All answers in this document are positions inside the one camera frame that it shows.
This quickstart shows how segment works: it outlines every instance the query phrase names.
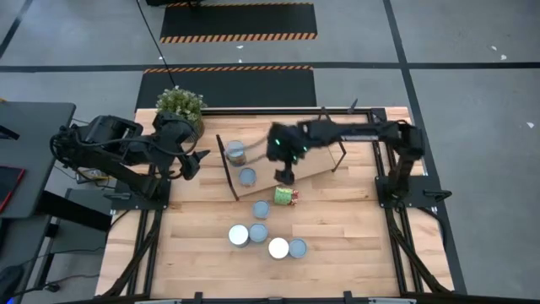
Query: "plant pot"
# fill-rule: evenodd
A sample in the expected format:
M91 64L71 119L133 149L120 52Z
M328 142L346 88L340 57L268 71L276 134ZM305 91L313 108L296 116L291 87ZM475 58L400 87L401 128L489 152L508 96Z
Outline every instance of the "plant pot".
M203 118L201 117L196 122L192 123L193 128L195 129L195 133L192 133L190 137L186 139L187 143L192 143L195 141L195 139L199 139L204 134L204 123Z

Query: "green plant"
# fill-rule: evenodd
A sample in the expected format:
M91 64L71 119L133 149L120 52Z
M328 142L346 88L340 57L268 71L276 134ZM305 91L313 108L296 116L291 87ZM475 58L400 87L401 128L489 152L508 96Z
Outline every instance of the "green plant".
M201 120L201 109L207 107L202 95L180 89L178 85L172 90L165 89L158 98L158 111L173 112L193 123Z

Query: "desk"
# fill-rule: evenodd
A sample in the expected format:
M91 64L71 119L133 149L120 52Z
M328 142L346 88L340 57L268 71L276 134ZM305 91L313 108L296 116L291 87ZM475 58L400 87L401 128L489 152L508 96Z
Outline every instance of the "desk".
M212 152L202 160L193 180L172 183L170 205L161 221L151 298L191 299L196 291L203 292L205 298L341 297L345 290L351 290L353 296L398 296L385 212L377 202L371 143L343 143L347 154L336 172L298 180L293 185L300 191L295 207L271 206L268 219L263 221L269 238L304 238L309 247L305 258L275 261L267 254L267 243L245 248L229 244L229 228L258 222L251 215L251 206L258 199L272 201L273 189L235 201L215 135L250 132L261 120L295 122L316 117L301 115L301 110L299 115L230 112L230 116L204 117L206 131L196 150ZM138 110L136 122L144 126L144 132L151 132L154 115L154 110ZM410 121L405 107L386 108L386 115L388 120ZM366 122L366 115L331 117L336 122ZM342 154L336 144L330 151L336 159ZM387 173L384 148L381 153ZM423 172L418 162L413 174ZM109 289L130 260L138 218L137 212L131 212L110 232L96 294ZM452 289L438 223L416 209L408 210L408 218L418 255L439 282ZM404 254L402 259L408 289L413 290ZM144 268L142 263L139 278ZM138 280L138 291L142 284Z
M20 135L18 140L0 139L0 165L26 170L0 214L2 220L8 221L0 249L0 269L30 260L40 251L51 216L34 215L34 211L54 163L49 138L60 126L69 124L74 111L75 105L68 103L0 103L0 124ZM35 261L24 266L18 290L28 284L34 264Z

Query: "red object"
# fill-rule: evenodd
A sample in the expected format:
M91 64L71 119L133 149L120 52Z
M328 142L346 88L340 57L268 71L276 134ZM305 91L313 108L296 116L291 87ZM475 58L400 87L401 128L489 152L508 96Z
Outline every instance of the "red object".
M2 169L2 168L17 170L17 171L19 171L19 174L17 175L17 178L14 181L14 185L8 190L8 194L4 197L2 203L0 204L0 212L2 212L3 209L6 207L6 205L8 204L9 199L13 196L15 188L17 188L17 185L19 185L20 180L23 178L23 175L24 175L24 172L25 172L25 169L21 169L21 168L12 168L12 167L0 166L0 169Z

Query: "potted plant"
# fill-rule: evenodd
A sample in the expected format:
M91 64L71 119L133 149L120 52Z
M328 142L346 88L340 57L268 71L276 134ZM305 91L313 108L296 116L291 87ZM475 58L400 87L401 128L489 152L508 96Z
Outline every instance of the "potted plant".
M174 89L165 89L163 94L158 95L156 106L158 111L173 112L193 125L195 133L186 139L187 142L193 142L195 138L199 139L203 135L204 124L201 109L207 105L203 102L202 95L180 89L177 85Z

